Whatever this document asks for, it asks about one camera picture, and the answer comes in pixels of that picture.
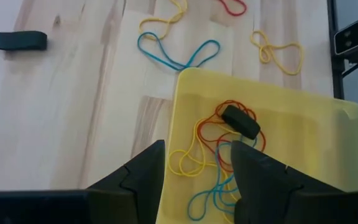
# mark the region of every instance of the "yellow plastic bin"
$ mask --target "yellow plastic bin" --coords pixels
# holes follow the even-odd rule
[[[341,190],[358,191],[358,104],[198,68],[179,75],[167,154],[188,149],[197,120],[225,100],[240,101],[255,111],[267,138],[266,154]],[[229,150],[222,154],[229,158]],[[157,223],[225,223],[211,199],[200,222],[186,213],[195,193],[214,186],[216,173],[206,168],[200,177],[189,178],[166,169]],[[202,208],[200,199],[191,211],[199,216]]]

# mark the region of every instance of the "black metal frame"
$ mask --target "black metal frame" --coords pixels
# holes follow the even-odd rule
[[[327,7],[328,7],[329,43],[331,46],[331,68],[333,71],[334,97],[338,99],[344,99],[343,72],[345,71],[345,64],[343,59],[333,57],[334,35],[338,31],[336,0],[327,0]]]

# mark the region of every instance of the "black eraser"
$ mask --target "black eraser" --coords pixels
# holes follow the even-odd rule
[[[0,50],[46,50],[47,39],[40,31],[0,32]]]
[[[260,131],[260,126],[255,120],[233,105],[227,106],[223,111],[222,119],[232,129],[249,139],[255,139]]]

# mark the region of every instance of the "blue rubber band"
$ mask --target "blue rubber band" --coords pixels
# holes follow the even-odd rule
[[[257,138],[255,138],[255,141],[254,141],[254,144],[252,145],[252,147],[255,147],[257,144]],[[218,177],[217,177],[217,180],[216,180],[216,184],[215,186],[211,189],[211,190],[204,190],[202,192],[199,192],[197,194],[195,194],[194,196],[192,196],[192,198],[190,199],[188,205],[187,205],[187,215],[188,217],[193,220],[193,221],[200,221],[202,220],[205,215],[206,215],[206,207],[207,207],[207,202],[208,202],[208,199],[209,199],[209,196],[212,194],[213,195],[213,203],[214,203],[214,206],[222,211],[222,212],[225,212],[225,213],[228,213],[228,214],[234,214],[233,211],[229,211],[229,210],[226,210],[224,208],[221,208],[219,207],[217,201],[216,201],[216,193],[218,193],[218,197],[219,197],[219,200],[222,204],[224,204],[225,206],[227,207],[234,207],[236,204],[235,203],[226,203],[223,198],[222,198],[222,194],[227,194],[227,193],[233,193],[233,192],[236,192],[238,191],[238,188],[234,188],[232,190],[224,190],[224,187],[226,184],[230,183],[233,179],[234,179],[234,174],[230,175],[230,177],[228,177],[225,181],[223,181],[222,183],[219,183],[220,182],[220,178],[221,178],[221,167],[219,166],[219,159],[218,159],[218,154],[219,154],[219,150],[220,150],[220,147],[222,146],[230,146],[231,145],[231,142],[223,142],[221,143],[215,150],[215,161],[216,161],[216,164],[217,164],[217,169],[218,169]],[[203,210],[203,213],[201,214],[200,217],[192,217],[191,216],[191,212],[190,212],[190,208],[191,208],[191,204],[193,203],[193,201],[201,196],[201,195],[204,195],[206,194],[205,196],[205,199],[204,199],[204,210]]]
[[[162,52],[162,54],[164,55],[164,57],[167,59],[166,60],[163,60],[153,54],[151,54],[150,52],[144,50],[141,46],[140,46],[140,41],[142,40],[143,36],[144,35],[151,35],[151,36],[154,36],[155,37],[155,40],[157,41],[158,43],[158,46],[160,47],[160,50]],[[216,47],[218,48],[217,51],[210,55],[209,57],[205,58],[204,60],[202,60],[198,65],[195,65],[195,66],[192,66],[191,64],[193,63],[193,61],[195,60],[196,56],[198,55],[198,53],[205,47],[207,46],[208,44],[214,44],[216,45]],[[147,57],[150,57],[154,60],[156,60],[157,62],[160,62],[176,71],[182,71],[186,68],[189,68],[189,67],[200,67],[202,66],[202,64],[204,64],[205,62],[207,62],[208,60],[211,60],[213,57],[215,57],[219,51],[221,50],[221,44],[217,41],[217,40],[207,40],[206,42],[204,42],[203,44],[201,44],[201,46],[199,46],[197,48],[197,50],[193,53],[193,55],[190,57],[189,61],[184,65],[182,63],[179,63],[179,62],[176,62],[174,60],[172,60],[172,58],[170,58],[167,53],[165,52],[164,50],[164,47],[162,46],[162,43],[161,43],[161,40],[157,37],[156,34],[154,34],[153,32],[144,32],[142,33],[139,38],[137,39],[137,47],[139,48],[139,50],[144,54],[146,55]]]

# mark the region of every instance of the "wooden surface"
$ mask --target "wooden surface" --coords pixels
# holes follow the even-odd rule
[[[332,96],[326,1],[246,3],[246,14],[231,17],[217,0],[189,1],[163,40],[167,53],[187,62],[200,44],[216,39],[221,52],[204,68]],[[0,52],[0,190],[87,187],[167,139],[178,74],[144,57],[136,40],[142,19],[176,12],[168,0],[0,0],[0,31],[41,30],[49,38],[46,52]],[[256,29],[273,44],[304,47],[299,75],[259,62],[249,41]],[[155,42],[142,44],[160,55]],[[277,52],[292,69],[297,55]]]

